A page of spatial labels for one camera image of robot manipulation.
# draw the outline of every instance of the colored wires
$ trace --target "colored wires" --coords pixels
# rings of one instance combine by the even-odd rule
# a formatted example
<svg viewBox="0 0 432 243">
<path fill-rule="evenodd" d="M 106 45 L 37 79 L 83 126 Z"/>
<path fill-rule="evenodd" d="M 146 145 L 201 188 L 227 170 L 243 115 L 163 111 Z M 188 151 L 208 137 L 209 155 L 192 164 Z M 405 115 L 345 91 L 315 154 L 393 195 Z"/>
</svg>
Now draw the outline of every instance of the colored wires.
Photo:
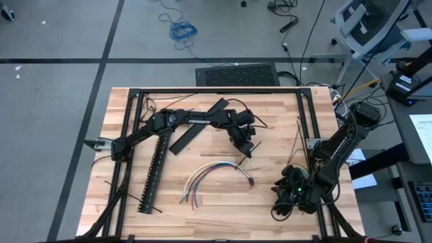
<svg viewBox="0 0 432 243">
<path fill-rule="evenodd" d="M 188 202 L 189 195 L 192 193 L 191 199 L 190 199 L 190 204 L 191 204 L 192 210 L 194 210 L 194 205 L 195 205 L 195 207 L 198 208 L 198 202 L 196 200 L 196 191 L 198 190 L 198 185 L 210 172 L 212 172 L 215 169 L 222 168 L 222 167 L 233 167 L 234 169 L 239 169 L 248 178 L 250 186 L 254 185 L 254 180 L 251 178 L 250 174 L 245 169 L 243 169 L 243 167 L 237 166 L 236 164 L 231 163 L 231 162 L 227 162 L 227 161 L 210 162 L 210 163 L 207 163 L 207 164 L 199 167 L 186 180 L 186 183 L 184 184 L 184 189 L 183 189 L 183 198 L 181 199 L 180 203 L 182 203 L 185 199 L 186 199 L 186 202 Z M 192 183 L 190 183 L 190 186 L 189 186 L 189 182 L 194 177 L 194 175 L 197 174 L 198 172 L 200 172 L 200 173 L 193 179 Z"/>
</svg>

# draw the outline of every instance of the white paper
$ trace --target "white paper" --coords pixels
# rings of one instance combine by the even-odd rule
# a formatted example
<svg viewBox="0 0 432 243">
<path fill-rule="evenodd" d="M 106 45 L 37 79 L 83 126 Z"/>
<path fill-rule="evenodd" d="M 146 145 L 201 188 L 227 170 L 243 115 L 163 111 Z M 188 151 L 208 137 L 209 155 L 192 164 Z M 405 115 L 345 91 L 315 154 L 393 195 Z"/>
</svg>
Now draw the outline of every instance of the white paper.
<svg viewBox="0 0 432 243">
<path fill-rule="evenodd" d="M 410 118 L 432 163 L 432 114 L 410 115 Z"/>
<path fill-rule="evenodd" d="M 365 160 L 365 155 L 363 154 L 362 150 L 360 148 L 356 148 L 354 149 L 354 151 L 352 151 L 351 155 L 348 157 L 346 162 L 351 167 L 364 160 Z M 377 181 L 375 180 L 373 174 L 366 175 L 363 176 L 362 178 L 358 178 L 352 181 L 352 187 L 354 189 L 366 188 L 369 186 L 376 186 L 376 185 L 377 185 Z"/>
</svg>

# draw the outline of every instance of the black metal frame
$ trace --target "black metal frame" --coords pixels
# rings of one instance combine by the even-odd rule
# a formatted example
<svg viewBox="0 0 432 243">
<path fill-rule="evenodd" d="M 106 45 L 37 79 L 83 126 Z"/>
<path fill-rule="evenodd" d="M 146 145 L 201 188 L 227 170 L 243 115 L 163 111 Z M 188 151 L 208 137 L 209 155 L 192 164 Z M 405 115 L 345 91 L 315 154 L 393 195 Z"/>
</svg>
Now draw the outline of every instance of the black metal frame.
<svg viewBox="0 0 432 243">
<path fill-rule="evenodd" d="M 128 131 L 128 124 L 130 120 L 130 113 L 132 110 L 132 101 L 133 99 L 137 98 L 137 108 L 135 112 L 135 118 L 133 123 L 133 131 L 137 130 L 140 123 L 140 116 L 141 116 L 141 110 L 142 110 L 142 101 L 144 98 L 144 94 L 148 93 L 218 93 L 218 94 L 227 94 L 227 95 L 256 95 L 256 94 L 271 94 L 271 93 L 288 93 L 288 94 L 295 94 L 298 101 L 298 110 L 300 113 L 300 121 L 301 121 L 301 127 L 302 127 L 302 133 L 304 134 L 304 143 L 306 144 L 306 139 L 310 138 L 310 134 L 307 127 L 307 121 L 306 121 L 306 113 L 304 112 L 304 104 L 303 104 L 303 97 L 306 97 L 307 103 L 308 103 L 308 109 L 310 113 L 310 119 L 312 122 L 313 127 L 313 133 L 315 135 L 315 138 L 320 138 L 319 133 L 319 127 L 317 123 L 317 116 L 315 114 L 315 108 L 313 104 L 313 98 L 312 98 L 312 92 L 310 88 L 154 88 L 154 89 L 139 89 L 139 88 L 133 88 L 129 90 L 128 94 L 128 102 L 126 104 L 126 111 L 124 115 L 123 125 L 121 129 L 121 136 L 126 136 L 126 132 Z M 110 201 L 116 190 L 117 190 L 117 183 L 120 175 L 120 169 L 121 169 L 121 161 L 115 162 L 113 177 L 111 180 L 111 188 L 109 192 L 109 198 L 108 201 Z M 129 184 L 130 175 L 132 172 L 132 163 L 133 163 L 133 157 L 130 159 L 130 161 L 125 162 L 126 163 L 126 170 L 124 173 L 125 178 L 127 179 L 127 184 Z M 308 161 L 308 165 L 310 168 L 313 168 L 315 165 Z M 122 196 L 120 200 L 120 208 L 118 212 L 117 217 L 117 223 L 115 226 L 115 236 L 121 237 L 122 234 L 122 227 L 124 222 L 124 214 L 126 210 L 126 200 L 127 200 L 127 194 L 128 188 L 126 188 L 126 193 Z M 325 216 L 323 213 L 323 208 L 319 207 L 317 210 L 317 217 L 318 217 L 318 224 L 320 228 L 321 237 L 328 236 L 327 235 L 327 228 L 325 225 Z M 109 226 L 111 223 L 111 216 L 107 219 L 103 226 L 102 231 L 102 237 L 108 236 L 109 234 Z M 337 221 L 335 220 L 334 216 L 331 214 L 331 224 L 333 227 L 333 233 L 334 236 L 340 236 L 340 229 Z M 154 240 L 135 240 L 134 242 L 155 242 Z M 193 242 L 189 240 L 164 240 L 164 242 Z M 209 241 L 200 241 L 200 242 L 214 242 L 214 240 Z M 230 242 L 246 242 L 246 241 L 239 241 L 239 240 L 230 240 Z M 262 240 L 252 240 L 247 242 L 268 242 L 268 241 L 262 241 Z M 295 240 L 290 242 L 311 242 L 310 240 Z"/>
</svg>

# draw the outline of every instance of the gray floor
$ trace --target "gray floor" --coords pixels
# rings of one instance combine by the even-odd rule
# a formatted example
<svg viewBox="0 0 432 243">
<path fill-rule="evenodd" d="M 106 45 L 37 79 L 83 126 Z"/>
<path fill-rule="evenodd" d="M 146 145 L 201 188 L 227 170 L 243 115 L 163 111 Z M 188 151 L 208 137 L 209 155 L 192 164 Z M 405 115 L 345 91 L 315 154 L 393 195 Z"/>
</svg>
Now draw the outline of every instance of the gray floor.
<svg viewBox="0 0 432 243">
<path fill-rule="evenodd" d="M 0 20 L 0 59 L 101 58 L 118 0 L 2 0 L 16 13 L 15 22 Z M 292 13 L 300 18 L 286 43 L 292 57 L 301 57 L 320 1 L 299 1 Z M 313 32 L 306 57 L 335 52 L 329 45 L 336 29 L 328 19 L 344 0 L 327 0 Z M 164 0 L 184 12 L 184 20 L 198 28 L 192 50 L 199 57 L 286 57 L 279 47 L 278 32 L 288 21 L 266 10 L 267 1 Z M 432 1 L 420 9 L 432 24 Z M 109 54 L 111 58 L 192 58 L 187 50 L 176 51 L 168 37 L 169 24 L 157 20 L 163 13 L 159 3 L 126 0 Z M 414 16 L 398 24 L 420 28 Z M 398 57 L 416 57 L 430 47 L 414 43 Z M 68 170 L 90 91 L 99 65 L 95 64 L 1 64 L 0 65 L 0 236 L 4 242 L 37 242 L 47 239 L 55 207 Z M 86 138 L 96 138 L 111 87 L 195 86 L 194 69 L 207 63 L 107 64 Z M 276 63 L 277 70 L 292 72 L 288 63 Z M 305 63 L 303 82 L 333 84 L 338 63 Z M 373 66 L 376 74 L 394 67 Z M 294 64 L 297 73 L 299 63 Z M 343 83 L 351 84 L 360 69 L 351 67 Z M 372 80 L 363 74 L 359 85 Z M 294 85 L 281 78 L 284 86 Z M 388 109 L 386 121 L 392 120 Z M 363 149 L 386 149 L 400 142 L 394 124 L 377 129 L 361 143 Z M 94 152 L 84 147 L 80 155 L 70 199 L 59 231 L 59 239 L 73 238 L 90 175 Z M 398 223 L 391 206 L 360 203 L 366 232 L 382 236 Z M 407 234 L 388 239 L 408 241 Z"/>
</svg>

